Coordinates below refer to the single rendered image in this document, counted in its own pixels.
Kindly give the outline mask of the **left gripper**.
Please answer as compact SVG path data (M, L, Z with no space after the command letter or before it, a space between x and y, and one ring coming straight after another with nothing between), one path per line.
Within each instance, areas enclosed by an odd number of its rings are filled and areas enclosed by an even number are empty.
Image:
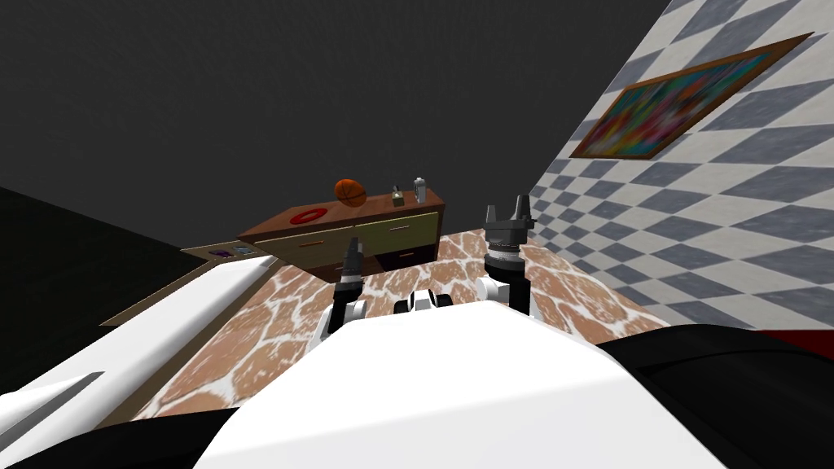
M362 277L363 258L362 243L358 237L352 237L344 254L340 278L360 279Z

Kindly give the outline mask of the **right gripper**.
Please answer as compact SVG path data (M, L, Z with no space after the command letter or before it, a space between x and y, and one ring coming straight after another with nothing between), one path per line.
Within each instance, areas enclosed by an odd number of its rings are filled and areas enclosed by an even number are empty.
M535 227L529 196L518 195L513 219L497 221L496 207L488 205L485 215L485 240L490 245L520 246L527 244L529 232Z

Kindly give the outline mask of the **brown wooden sideboard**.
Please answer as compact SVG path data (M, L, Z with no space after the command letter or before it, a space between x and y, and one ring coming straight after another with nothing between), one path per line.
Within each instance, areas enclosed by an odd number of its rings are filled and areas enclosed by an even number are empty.
M362 274L382 274L437 260L445 202L426 189L420 203L404 191L373 195L358 208L340 201L289 208L239 234L248 243L327 283L340 279L353 238L362 245Z

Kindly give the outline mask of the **tan low table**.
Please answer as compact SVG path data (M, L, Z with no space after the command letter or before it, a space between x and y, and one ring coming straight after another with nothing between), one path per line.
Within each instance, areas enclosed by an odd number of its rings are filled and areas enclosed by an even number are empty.
M195 248L183 248L181 252L196 256L206 261L227 263L240 261L248 258L267 256L263 251L249 243L234 240L224 243L216 243Z

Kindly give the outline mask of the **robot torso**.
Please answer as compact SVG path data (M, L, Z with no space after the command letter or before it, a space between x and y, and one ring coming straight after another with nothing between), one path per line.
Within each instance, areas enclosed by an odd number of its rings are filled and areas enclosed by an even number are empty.
M493 301L349 322L194 469L727 469L601 348Z

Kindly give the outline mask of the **colourful framed wall picture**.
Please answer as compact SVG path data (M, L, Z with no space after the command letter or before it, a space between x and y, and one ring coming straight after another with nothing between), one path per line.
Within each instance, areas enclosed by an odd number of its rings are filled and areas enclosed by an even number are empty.
M650 160L810 35L761 46L625 87L572 159Z

